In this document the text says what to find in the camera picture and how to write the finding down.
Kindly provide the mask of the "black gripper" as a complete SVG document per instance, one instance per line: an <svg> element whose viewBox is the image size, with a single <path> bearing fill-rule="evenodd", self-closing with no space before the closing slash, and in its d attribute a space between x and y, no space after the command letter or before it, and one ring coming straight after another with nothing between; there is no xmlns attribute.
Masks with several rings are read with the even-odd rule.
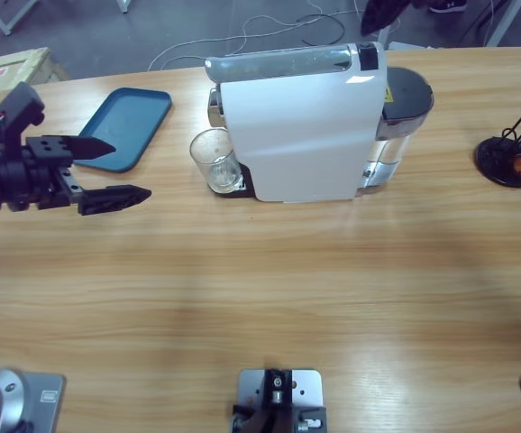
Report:
<svg viewBox="0 0 521 433"><path fill-rule="evenodd" d="M151 196L134 185L86 189L78 185L69 167L74 160L93 160L115 152L113 145L95 137L43 136L26 141L15 155L0 149L0 209L13 212L34 204L39 210L78 206L81 216L124 210Z"/></svg>

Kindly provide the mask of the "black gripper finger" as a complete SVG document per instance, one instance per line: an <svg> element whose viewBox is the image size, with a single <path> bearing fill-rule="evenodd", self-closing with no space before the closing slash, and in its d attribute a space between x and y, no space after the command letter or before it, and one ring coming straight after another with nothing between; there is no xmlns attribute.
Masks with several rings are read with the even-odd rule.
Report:
<svg viewBox="0 0 521 433"><path fill-rule="evenodd" d="M410 4L410 0L369 0L361 18L361 36L390 26Z"/></svg>

